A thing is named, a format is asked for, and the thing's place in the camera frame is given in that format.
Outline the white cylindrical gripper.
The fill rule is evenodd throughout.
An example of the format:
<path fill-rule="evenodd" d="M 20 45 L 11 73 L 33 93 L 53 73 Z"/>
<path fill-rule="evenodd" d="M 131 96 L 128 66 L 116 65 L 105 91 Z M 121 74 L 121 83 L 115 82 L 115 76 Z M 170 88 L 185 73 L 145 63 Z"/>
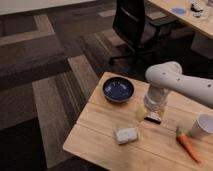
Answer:
<path fill-rule="evenodd" d="M 150 85 L 147 93 L 144 96 L 144 105 L 151 111 L 158 111 L 160 119 L 163 119 L 165 105 L 167 104 L 167 97 L 169 95 L 169 90 L 164 88 L 159 88 Z M 138 121 L 143 121 L 146 117 L 148 111 L 144 106 L 140 106 L 136 112 L 136 118 Z"/>

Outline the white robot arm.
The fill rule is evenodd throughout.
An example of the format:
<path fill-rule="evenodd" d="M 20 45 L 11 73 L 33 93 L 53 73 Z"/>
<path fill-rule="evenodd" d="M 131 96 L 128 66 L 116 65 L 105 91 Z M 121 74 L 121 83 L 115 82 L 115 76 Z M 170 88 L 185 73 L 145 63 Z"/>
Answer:
<path fill-rule="evenodd" d="M 213 80 L 184 75 L 178 62 L 170 61 L 150 66 L 145 77 L 149 87 L 143 103 L 136 111 L 139 121 L 150 112 L 159 114 L 164 110 L 171 91 L 213 109 Z"/>

